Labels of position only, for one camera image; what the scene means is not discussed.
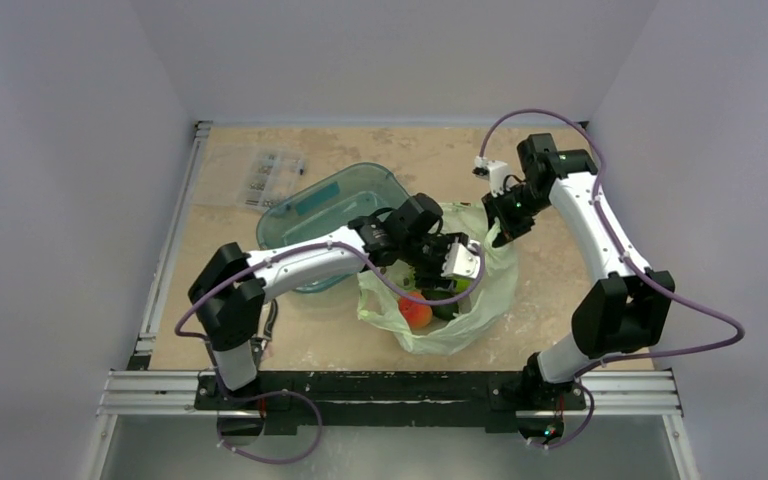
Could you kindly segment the teal plastic bin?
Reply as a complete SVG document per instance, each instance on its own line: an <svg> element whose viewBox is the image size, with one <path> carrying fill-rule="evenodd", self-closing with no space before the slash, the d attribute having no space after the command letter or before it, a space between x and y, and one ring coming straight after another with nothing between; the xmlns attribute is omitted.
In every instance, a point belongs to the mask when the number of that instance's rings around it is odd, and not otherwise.
<svg viewBox="0 0 768 480"><path fill-rule="evenodd" d="M274 249L311 240L357 217L395 209L408 198L387 168L352 164L269 208L256 227L258 246Z"/></svg>

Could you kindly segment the dark green fake avocado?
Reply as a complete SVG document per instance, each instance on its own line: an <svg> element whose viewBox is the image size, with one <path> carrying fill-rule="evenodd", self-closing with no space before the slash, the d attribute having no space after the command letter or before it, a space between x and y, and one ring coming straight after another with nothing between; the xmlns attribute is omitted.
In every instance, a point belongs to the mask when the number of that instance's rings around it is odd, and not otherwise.
<svg viewBox="0 0 768 480"><path fill-rule="evenodd" d="M455 296L453 292L443 290L424 289L421 290L420 293L428 301L449 300ZM461 314L461 307L458 302L453 302L443 305L434 305L431 307L431 311L434 318L444 322L449 322Z"/></svg>

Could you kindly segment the orange fake peach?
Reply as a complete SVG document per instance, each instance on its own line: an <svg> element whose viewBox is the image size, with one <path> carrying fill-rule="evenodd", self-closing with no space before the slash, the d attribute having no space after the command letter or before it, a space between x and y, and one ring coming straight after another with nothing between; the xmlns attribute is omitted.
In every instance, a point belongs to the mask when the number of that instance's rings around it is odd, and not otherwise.
<svg viewBox="0 0 768 480"><path fill-rule="evenodd" d="M416 302L425 297L417 291L408 297L400 297L397 301L398 310L411 330L421 330L428 327L433 320L433 310L429 305Z"/></svg>

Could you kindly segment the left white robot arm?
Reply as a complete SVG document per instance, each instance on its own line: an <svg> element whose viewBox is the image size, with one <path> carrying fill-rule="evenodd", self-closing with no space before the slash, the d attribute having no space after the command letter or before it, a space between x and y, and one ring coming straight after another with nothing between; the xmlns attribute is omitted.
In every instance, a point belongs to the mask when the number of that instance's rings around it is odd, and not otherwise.
<svg viewBox="0 0 768 480"><path fill-rule="evenodd" d="M175 326L197 317L198 333L220 382L219 395L232 408L252 405L258 395L259 361L253 340L262 308L298 287L331 277L407 264L422 289L454 291L449 303L466 298L482 280L485 260L479 242L462 232L442 230L442 208L425 194L397 208L381 208L312 240L286 247L244 252L228 243L216 250L188 290L190 309Z"/></svg>

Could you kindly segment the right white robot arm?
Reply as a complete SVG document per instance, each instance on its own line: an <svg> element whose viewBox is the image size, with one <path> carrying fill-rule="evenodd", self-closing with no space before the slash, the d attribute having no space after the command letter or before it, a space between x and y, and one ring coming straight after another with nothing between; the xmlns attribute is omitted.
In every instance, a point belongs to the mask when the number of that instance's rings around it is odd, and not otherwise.
<svg viewBox="0 0 768 480"><path fill-rule="evenodd" d="M527 137L517 153L522 178L505 162L474 160L474 175L490 185L482 203L489 225L500 228L494 246L528 233L536 216L552 207L573 234L592 281L572 314L570 333L528 361L521 392L529 404L544 407L585 367L656 345L675 282L669 272L652 270L624 231L610 226L615 217L595 184L599 170L587 151L559 150L545 133Z"/></svg>

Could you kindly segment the green fake apple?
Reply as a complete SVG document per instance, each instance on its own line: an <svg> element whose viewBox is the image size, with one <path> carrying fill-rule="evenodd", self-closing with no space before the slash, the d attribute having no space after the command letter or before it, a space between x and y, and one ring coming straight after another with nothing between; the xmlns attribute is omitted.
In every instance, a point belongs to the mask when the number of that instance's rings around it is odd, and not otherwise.
<svg viewBox="0 0 768 480"><path fill-rule="evenodd" d="M473 282L471 278L456 277L452 280L451 293L455 296L468 295L473 289Z"/></svg>

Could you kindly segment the light green plastic bag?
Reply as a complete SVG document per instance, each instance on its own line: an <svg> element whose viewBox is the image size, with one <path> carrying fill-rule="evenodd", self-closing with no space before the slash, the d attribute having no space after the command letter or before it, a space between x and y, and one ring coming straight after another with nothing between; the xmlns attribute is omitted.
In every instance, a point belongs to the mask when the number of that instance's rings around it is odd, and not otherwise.
<svg viewBox="0 0 768 480"><path fill-rule="evenodd" d="M460 300L458 313L446 321L434 320L424 329L413 331L399 312L396 295L372 272L357 275L360 297L358 318L393 334L405 351L418 355L453 355L484 334L514 303L519 280L516 248L492 245L498 233L487 224L484 208L477 204L444 203L444 233L463 232L481 242L487 262L485 275L471 294Z"/></svg>

